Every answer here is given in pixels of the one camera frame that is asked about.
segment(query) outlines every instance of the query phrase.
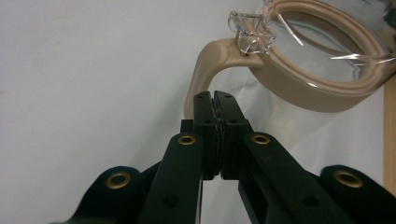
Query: beige mug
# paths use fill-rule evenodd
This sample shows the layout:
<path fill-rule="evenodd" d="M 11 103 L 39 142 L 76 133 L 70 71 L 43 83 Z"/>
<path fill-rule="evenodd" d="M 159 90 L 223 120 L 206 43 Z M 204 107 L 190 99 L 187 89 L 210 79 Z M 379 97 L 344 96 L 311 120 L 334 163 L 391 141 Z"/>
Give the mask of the beige mug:
<path fill-rule="evenodd" d="M 235 66 L 248 67 L 268 90 L 305 109 L 340 112 L 358 104 L 396 72 L 396 11 L 390 1 L 374 2 L 267 0 L 260 14 L 232 12 L 236 38 L 201 51 L 185 118 L 193 118 L 192 97 Z"/>

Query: mounting hole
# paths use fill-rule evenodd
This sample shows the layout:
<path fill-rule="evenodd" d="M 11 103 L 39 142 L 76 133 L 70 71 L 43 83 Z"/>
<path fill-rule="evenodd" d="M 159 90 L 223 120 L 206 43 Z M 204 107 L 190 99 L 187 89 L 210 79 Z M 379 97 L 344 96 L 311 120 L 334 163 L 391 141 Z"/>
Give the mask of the mounting hole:
<path fill-rule="evenodd" d="M 131 181 L 131 176 L 123 171 L 112 174 L 106 181 L 109 189 L 122 189 Z"/>
<path fill-rule="evenodd" d="M 344 170 L 337 170 L 334 172 L 334 178 L 341 184 L 348 186 L 353 189 L 358 189 L 363 186 L 363 181 L 358 178 L 356 175 L 344 171 Z"/>
<path fill-rule="evenodd" d="M 180 203 L 180 199 L 175 194 L 168 194 L 163 197 L 163 206 L 172 208 L 176 207 Z"/>
<path fill-rule="evenodd" d="M 183 135 L 178 138 L 178 142 L 184 146 L 192 145 L 195 143 L 195 138 L 191 135 Z"/>
<path fill-rule="evenodd" d="M 266 145 L 270 142 L 270 139 L 267 136 L 264 136 L 262 134 L 255 134 L 253 137 L 251 137 L 251 140 L 254 143 L 260 144 L 260 145 Z"/>
<path fill-rule="evenodd" d="M 318 207 L 320 206 L 320 202 L 317 197 L 310 195 L 310 194 L 303 194 L 300 199 L 300 202 L 303 203 L 305 206 L 308 207 Z"/>

